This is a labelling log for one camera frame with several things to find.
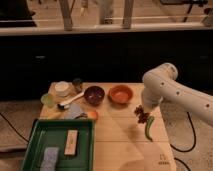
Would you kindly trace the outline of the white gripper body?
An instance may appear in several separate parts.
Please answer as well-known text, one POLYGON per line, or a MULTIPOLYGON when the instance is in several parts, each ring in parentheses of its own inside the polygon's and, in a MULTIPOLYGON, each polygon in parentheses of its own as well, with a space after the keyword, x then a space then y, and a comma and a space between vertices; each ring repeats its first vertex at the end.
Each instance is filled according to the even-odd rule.
POLYGON ((145 111, 153 111, 156 107, 159 106, 160 102, 160 99, 145 97, 143 98, 143 108, 145 111))

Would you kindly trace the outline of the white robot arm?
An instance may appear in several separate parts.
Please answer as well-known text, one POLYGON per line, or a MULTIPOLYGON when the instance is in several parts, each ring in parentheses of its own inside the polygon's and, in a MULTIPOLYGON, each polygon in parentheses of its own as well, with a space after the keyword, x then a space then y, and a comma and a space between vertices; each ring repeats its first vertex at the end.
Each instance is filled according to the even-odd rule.
POLYGON ((163 63, 147 71, 142 77, 143 109, 151 112, 163 99, 167 99, 213 127, 213 96, 176 82, 177 77, 178 70, 171 63, 163 63))

